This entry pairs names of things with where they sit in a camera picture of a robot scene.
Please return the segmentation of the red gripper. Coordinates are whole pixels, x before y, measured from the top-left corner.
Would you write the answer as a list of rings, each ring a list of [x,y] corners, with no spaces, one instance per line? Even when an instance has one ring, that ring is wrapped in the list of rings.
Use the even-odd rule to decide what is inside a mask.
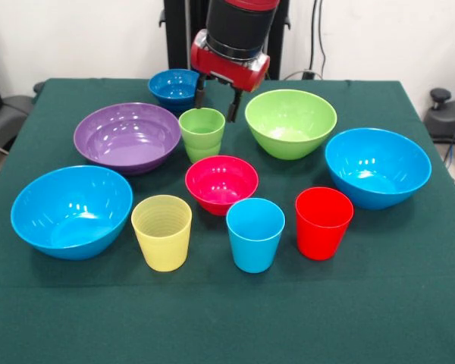
[[[253,60],[232,60],[212,51],[208,47],[207,38],[207,30],[200,30],[190,50],[191,65],[200,72],[196,81],[194,107],[202,107],[206,75],[217,77],[232,85],[234,99],[229,105],[226,122],[235,122],[243,91],[250,93],[260,86],[269,68],[270,57],[260,52]]]

